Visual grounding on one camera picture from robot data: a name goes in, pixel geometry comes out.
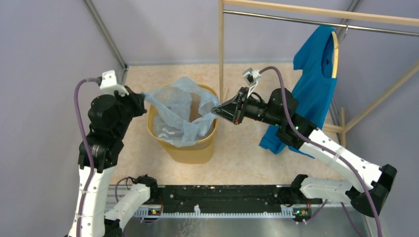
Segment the light blue plastic trash bag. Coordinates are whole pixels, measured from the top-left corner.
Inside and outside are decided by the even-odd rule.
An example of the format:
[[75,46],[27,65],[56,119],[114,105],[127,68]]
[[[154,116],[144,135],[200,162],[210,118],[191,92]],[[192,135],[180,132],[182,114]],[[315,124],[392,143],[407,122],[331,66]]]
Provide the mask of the light blue plastic trash bag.
[[197,144],[213,132],[217,116],[211,111],[221,104],[217,95],[182,77],[173,84],[144,93],[155,110],[151,134],[175,147]]

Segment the yellow plastic trash bin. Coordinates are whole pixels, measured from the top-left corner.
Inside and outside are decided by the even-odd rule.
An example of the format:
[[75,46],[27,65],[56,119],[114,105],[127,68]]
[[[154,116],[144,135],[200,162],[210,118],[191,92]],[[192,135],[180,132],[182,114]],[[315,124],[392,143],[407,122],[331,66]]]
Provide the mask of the yellow plastic trash bin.
[[[199,84],[199,86],[217,95],[217,93],[212,88],[202,84]],[[197,144],[193,146],[178,148],[156,138],[151,134],[151,118],[153,118],[156,113],[156,110],[150,105],[150,111],[147,117],[148,131],[154,140],[160,143],[163,149],[171,156],[174,161],[188,164],[202,164],[208,162],[212,158],[214,153],[215,133],[218,127],[217,118],[215,122],[213,122],[213,132],[211,132],[207,138],[198,141]]]

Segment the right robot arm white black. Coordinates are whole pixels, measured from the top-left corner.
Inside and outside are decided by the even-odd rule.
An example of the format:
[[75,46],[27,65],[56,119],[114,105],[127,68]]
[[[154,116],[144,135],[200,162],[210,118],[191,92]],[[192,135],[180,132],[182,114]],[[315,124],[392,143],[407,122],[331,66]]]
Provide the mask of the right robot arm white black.
[[320,160],[344,177],[326,180],[298,175],[290,189],[293,202],[321,198],[349,203],[369,217],[380,214],[397,174],[394,166],[370,163],[333,141],[314,123],[295,113],[298,101],[287,89],[273,90],[268,102],[254,99],[248,91],[248,87],[241,87],[232,99],[211,112],[235,125],[244,118],[273,125],[282,143]]

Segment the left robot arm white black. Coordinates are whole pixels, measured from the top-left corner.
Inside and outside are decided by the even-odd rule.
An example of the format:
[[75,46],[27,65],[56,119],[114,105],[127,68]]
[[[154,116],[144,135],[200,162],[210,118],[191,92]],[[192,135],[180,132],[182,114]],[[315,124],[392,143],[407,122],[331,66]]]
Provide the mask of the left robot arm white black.
[[70,237],[120,237],[138,208],[158,199],[156,179],[143,175],[129,192],[106,210],[110,181],[124,144],[123,138],[135,117],[147,112],[145,95],[126,87],[127,95],[117,92],[93,99],[88,117],[89,133],[79,146],[79,193]]

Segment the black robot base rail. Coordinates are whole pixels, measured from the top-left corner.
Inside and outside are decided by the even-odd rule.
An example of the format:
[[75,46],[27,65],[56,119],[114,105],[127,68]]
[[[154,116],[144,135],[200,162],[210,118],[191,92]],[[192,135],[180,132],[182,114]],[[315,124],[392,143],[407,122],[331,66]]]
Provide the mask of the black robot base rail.
[[297,189],[283,185],[166,185],[153,191],[145,203],[162,207],[164,214],[191,213],[195,206],[202,213],[250,214],[279,213],[286,207],[322,202],[308,200]]

